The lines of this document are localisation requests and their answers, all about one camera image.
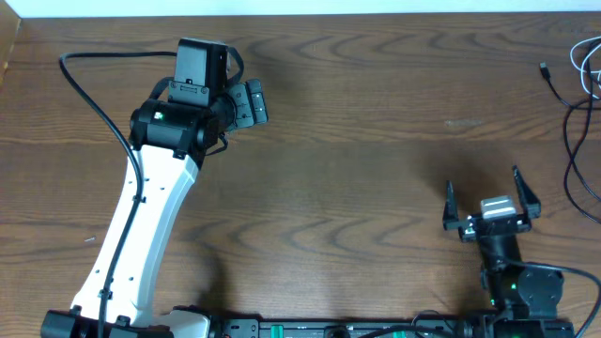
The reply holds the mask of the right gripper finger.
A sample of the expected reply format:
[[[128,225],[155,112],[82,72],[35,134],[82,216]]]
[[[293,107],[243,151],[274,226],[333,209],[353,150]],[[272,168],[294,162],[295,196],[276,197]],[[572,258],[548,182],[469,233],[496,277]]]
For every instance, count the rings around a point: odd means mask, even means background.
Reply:
[[[442,215],[442,225],[445,230],[453,230],[459,227],[459,214],[455,200],[455,191],[450,180],[446,181],[445,206]]]
[[[539,218],[541,216],[540,199],[536,196],[536,194],[526,183],[516,165],[512,167],[512,170],[514,181],[516,184],[519,204],[521,205],[524,213],[528,216],[529,219]]]

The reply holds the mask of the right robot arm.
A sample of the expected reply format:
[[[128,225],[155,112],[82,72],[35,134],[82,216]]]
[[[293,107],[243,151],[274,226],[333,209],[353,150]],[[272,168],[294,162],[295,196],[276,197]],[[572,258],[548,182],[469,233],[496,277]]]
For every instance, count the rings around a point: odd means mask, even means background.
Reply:
[[[541,216],[541,202],[517,167],[513,174],[521,210],[511,196],[502,195],[482,200],[480,211],[464,220],[453,184],[446,183],[443,228],[478,245],[481,284],[494,307],[459,320],[456,337],[568,337],[574,332],[572,324],[558,318],[562,273],[522,260],[516,236],[532,229],[532,220]]]

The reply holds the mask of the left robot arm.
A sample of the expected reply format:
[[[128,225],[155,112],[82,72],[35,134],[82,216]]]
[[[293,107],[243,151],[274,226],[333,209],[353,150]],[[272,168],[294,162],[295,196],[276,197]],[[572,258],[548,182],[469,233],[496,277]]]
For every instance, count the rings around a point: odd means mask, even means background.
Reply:
[[[159,80],[118,142],[126,176],[96,262],[66,311],[49,311],[44,337],[219,337],[222,324],[192,306],[154,315],[162,258],[180,207],[206,157],[227,134],[268,121],[263,88],[244,80],[239,52],[182,39],[172,76]]]

